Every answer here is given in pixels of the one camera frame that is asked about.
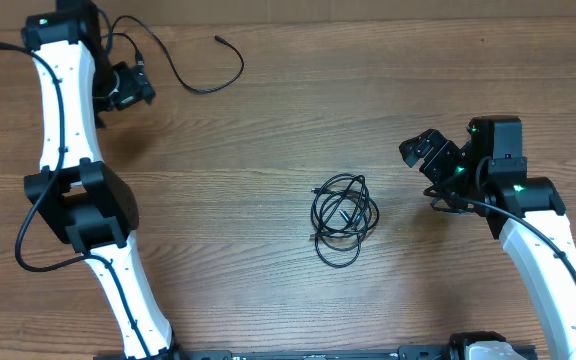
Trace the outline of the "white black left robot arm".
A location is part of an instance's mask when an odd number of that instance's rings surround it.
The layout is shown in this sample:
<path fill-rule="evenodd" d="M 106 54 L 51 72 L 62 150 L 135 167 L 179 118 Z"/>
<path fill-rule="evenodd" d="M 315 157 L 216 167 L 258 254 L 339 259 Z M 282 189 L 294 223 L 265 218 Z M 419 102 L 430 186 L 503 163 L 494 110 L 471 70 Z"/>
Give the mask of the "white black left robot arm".
<path fill-rule="evenodd" d="M 102 46 L 99 9 L 91 1 L 59 1 L 27 18 L 26 51 L 40 79 L 43 148 L 39 171 L 24 191 L 57 238 L 97 278 L 123 338 L 123 359 L 184 359 L 155 300 L 137 249 L 137 203 L 104 162 L 97 141 L 102 111 L 123 110 L 155 92 L 143 71 L 111 64 Z"/>

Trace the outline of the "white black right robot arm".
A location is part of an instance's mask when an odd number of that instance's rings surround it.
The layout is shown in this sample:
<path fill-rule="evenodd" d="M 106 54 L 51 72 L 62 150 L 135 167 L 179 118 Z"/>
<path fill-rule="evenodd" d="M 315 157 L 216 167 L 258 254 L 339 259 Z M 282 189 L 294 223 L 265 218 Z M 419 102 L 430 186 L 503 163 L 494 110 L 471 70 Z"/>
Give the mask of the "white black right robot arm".
<path fill-rule="evenodd" d="M 445 212 L 486 219 L 520 273 L 551 357 L 576 359 L 576 246 L 566 206 L 550 179 L 529 177 L 519 117 L 474 117 L 467 131 L 463 146 L 428 129 L 399 151 Z"/>

